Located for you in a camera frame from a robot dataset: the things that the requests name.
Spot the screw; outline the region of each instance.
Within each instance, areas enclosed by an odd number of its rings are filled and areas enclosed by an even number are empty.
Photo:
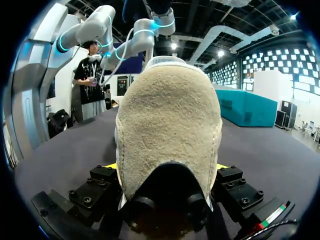
[[[84,197],[84,198],[83,198],[83,202],[84,202],[85,204],[91,203],[91,197],[88,197],[88,196]]]
[[[259,191],[257,191],[256,192],[259,196],[263,196],[264,195],[264,191],[262,191],[262,190],[259,190]]]
[[[233,182],[228,182],[227,184],[226,184],[226,188],[227,189],[232,189],[233,187],[234,187],[234,183]]]
[[[76,195],[76,191],[75,190],[70,190],[69,191],[69,195],[71,195],[71,196]]]
[[[49,203],[49,207],[50,207],[51,209],[56,209],[56,208],[57,208],[57,204],[52,201],[52,202]]]
[[[103,186],[105,186],[105,185],[106,185],[106,183],[105,183],[104,181],[99,182],[99,186],[100,186],[100,187],[103,187]]]
[[[45,209],[41,209],[41,210],[40,210],[40,214],[41,214],[42,217],[45,217],[45,216],[48,215],[48,211],[45,210]]]
[[[242,203],[244,206],[246,206],[249,202],[250,202],[249,198],[247,198],[247,197],[241,198],[241,203]]]
[[[247,181],[246,181],[245,178],[241,178],[241,179],[240,179],[240,183],[241,183],[241,184],[245,184],[246,182],[247,182]]]

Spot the wire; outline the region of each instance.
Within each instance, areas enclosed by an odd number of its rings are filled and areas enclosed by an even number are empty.
[[[102,70],[102,73],[101,73],[101,76],[100,76],[100,80],[99,80],[99,85],[101,87],[103,87],[104,85],[106,85],[106,83],[111,79],[111,77],[118,71],[121,63],[124,61],[125,59],[125,55],[127,53],[127,48],[128,48],[128,41],[129,41],[129,37],[131,35],[131,33],[134,31],[133,28],[131,28],[131,30],[129,31],[128,35],[126,36],[126,40],[125,40],[125,45],[124,45],[124,51],[123,51],[123,54],[121,56],[121,59],[120,61],[118,62],[117,66],[115,67],[115,69],[113,70],[113,72],[109,75],[108,79],[107,80],[104,80],[103,82],[102,81],[102,78],[104,77],[104,73],[105,73],[105,69]]]
[[[298,225],[299,223],[297,222],[296,219],[294,220],[283,220],[283,221],[280,221],[280,222],[276,222],[270,226],[267,226],[266,228],[258,231],[258,232],[255,232],[255,233],[252,233],[251,235],[249,236],[246,236],[245,238],[242,238],[241,240],[250,240],[260,234],[263,234],[264,232],[270,230],[270,229],[274,229],[274,228],[277,228],[279,226],[283,226],[283,225],[289,225],[289,224],[292,224],[292,225]]]

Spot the teal crate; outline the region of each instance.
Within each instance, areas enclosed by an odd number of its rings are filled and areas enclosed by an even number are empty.
[[[273,127],[278,103],[246,91],[216,89],[221,116],[240,127]]]

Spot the yellow plate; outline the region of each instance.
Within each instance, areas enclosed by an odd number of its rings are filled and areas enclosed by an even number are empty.
[[[220,169],[220,168],[229,168],[228,166],[224,166],[224,165],[221,165],[221,164],[217,164],[217,169]],[[104,166],[105,168],[113,168],[113,169],[117,169],[117,165],[114,163],[114,164],[110,164],[108,166]]]

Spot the black t-shirt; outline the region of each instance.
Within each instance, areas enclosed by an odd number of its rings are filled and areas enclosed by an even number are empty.
[[[103,88],[98,84],[101,74],[102,68],[100,67],[100,62],[98,60],[89,62],[89,58],[87,57],[80,61],[78,68],[75,71],[74,79],[85,80],[94,76],[96,81],[96,86],[80,85],[81,104],[89,104],[105,99]]]

